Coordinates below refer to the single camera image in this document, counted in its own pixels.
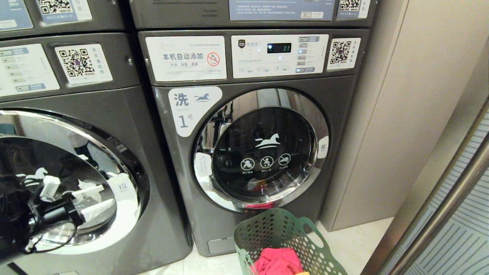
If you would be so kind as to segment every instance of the washing machine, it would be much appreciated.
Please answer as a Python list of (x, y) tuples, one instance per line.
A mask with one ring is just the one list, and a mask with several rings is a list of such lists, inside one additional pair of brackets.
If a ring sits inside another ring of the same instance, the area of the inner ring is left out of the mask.
[(318, 220), (368, 37), (368, 29), (139, 33), (201, 255), (235, 251), (234, 227), (264, 209)]
[(89, 213), (34, 240), (43, 253), (15, 262), (30, 275), (134, 275), (191, 251), (133, 44), (122, 33), (0, 42), (0, 184), (49, 177), (48, 201), (72, 194)]
[(0, 0), (0, 39), (123, 30), (120, 0)]
[(130, 0), (138, 29), (369, 27), (376, 0)]

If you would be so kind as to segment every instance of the qr code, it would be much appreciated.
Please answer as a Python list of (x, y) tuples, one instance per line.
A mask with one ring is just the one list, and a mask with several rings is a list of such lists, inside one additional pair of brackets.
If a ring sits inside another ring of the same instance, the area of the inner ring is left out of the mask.
[(351, 41), (333, 42), (333, 48), (331, 49), (330, 55), (330, 64), (346, 62), (351, 46)]
[(37, 0), (43, 14), (57, 14), (73, 12), (69, 0)]
[(339, 3), (340, 11), (359, 11), (360, 0), (341, 0)]
[(61, 50), (59, 54), (68, 76), (95, 75), (95, 69), (93, 68), (87, 49)]

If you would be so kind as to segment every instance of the horse logo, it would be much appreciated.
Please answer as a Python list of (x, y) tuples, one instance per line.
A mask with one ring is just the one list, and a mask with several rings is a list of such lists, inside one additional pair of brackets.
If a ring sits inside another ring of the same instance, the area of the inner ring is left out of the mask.
[(208, 93), (206, 93), (204, 96), (197, 96), (197, 95), (196, 95), (195, 97), (197, 98), (197, 99), (195, 100), (195, 101), (197, 101), (197, 102), (206, 102), (206, 101), (211, 100), (211, 99), (209, 98), (209, 94), (208, 94)]
[(260, 144), (256, 145), (255, 148), (264, 149), (264, 148), (277, 147), (277, 145), (280, 145), (280, 142), (277, 142), (278, 138), (279, 138), (278, 134), (273, 134), (270, 137), (270, 139), (257, 138), (255, 140), (261, 142)]

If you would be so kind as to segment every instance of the basket handle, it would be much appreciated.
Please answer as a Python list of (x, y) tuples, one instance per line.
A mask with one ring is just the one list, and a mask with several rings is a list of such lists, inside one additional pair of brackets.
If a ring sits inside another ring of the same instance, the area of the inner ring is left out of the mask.
[(323, 243), (323, 247), (327, 248), (328, 250), (330, 249), (323, 235), (319, 232), (319, 230), (316, 228), (316, 225), (314, 225), (314, 223), (309, 218), (302, 217), (299, 219), (299, 222), (300, 222), (300, 229), (304, 234), (307, 234), (306, 231), (304, 230), (304, 225), (308, 225), (312, 229), (312, 231), (316, 233), (319, 239), (321, 239), (321, 242)]

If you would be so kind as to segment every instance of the digital display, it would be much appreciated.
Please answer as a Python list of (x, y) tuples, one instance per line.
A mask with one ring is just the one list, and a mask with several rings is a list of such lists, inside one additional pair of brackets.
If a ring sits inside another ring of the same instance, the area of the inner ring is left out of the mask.
[(285, 53), (292, 50), (292, 43), (268, 43), (267, 53)]

